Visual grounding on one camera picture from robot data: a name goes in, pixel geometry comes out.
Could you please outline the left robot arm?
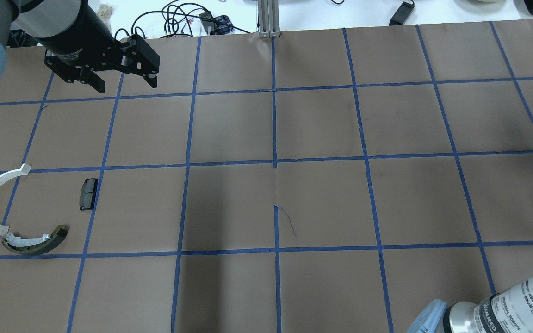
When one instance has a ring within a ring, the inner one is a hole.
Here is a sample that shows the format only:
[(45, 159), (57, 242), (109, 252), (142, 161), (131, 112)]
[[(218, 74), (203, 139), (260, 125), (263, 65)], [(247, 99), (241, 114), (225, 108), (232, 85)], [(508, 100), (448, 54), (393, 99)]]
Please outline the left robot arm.
[(98, 93), (98, 72), (136, 74), (157, 87), (160, 56), (138, 34), (117, 40), (86, 0), (0, 0), (0, 80), (13, 22), (46, 49), (44, 64), (63, 81), (78, 81)]

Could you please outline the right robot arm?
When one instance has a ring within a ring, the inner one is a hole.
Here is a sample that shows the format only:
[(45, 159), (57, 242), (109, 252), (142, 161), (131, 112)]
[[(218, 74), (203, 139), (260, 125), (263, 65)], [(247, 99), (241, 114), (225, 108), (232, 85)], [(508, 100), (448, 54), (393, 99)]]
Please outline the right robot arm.
[(416, 317), (409, 333), (533, 333), (533, 276), (478, 305), (448, 306), (436, 299)]

